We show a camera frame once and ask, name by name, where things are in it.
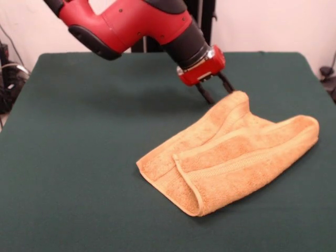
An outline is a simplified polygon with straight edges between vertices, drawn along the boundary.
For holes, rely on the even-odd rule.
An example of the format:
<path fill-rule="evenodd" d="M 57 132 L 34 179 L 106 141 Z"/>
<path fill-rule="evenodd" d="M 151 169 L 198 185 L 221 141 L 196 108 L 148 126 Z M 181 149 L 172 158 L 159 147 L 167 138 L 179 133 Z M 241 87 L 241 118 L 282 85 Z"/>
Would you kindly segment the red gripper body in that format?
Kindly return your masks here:
<path fill-rule="evenodd" d="M 180 80 L 187 86 L 193 86 L 207 77 L 217 75 L 225 67 L 225 57 L 217 45 L 213 45 L 205 56 L 195 65 L 182 69 L 177 66 Z"/>

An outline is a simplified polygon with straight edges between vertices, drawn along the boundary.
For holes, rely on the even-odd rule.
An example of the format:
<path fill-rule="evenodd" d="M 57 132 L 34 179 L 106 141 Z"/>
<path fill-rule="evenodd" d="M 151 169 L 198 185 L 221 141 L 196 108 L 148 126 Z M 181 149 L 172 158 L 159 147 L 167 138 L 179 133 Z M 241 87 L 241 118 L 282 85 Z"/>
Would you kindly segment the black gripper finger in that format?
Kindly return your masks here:
<path fill-rule="evenodd" d="M 215 104 L 214 99 L 211 97 L 208 91 L 203 88 L 203 86 L 200 83 L 197 83 L 195 86 L 209 105 Z"/>
<path fill-rule="evenodd" d="M 232 86 L 232 84 L 229 82 L 229 80 L 223 73 L 219 72 L 218 77 L 223 82 L 223 86 L 228 93 L 232 93 L 235 91 L 234 87 Z"/>

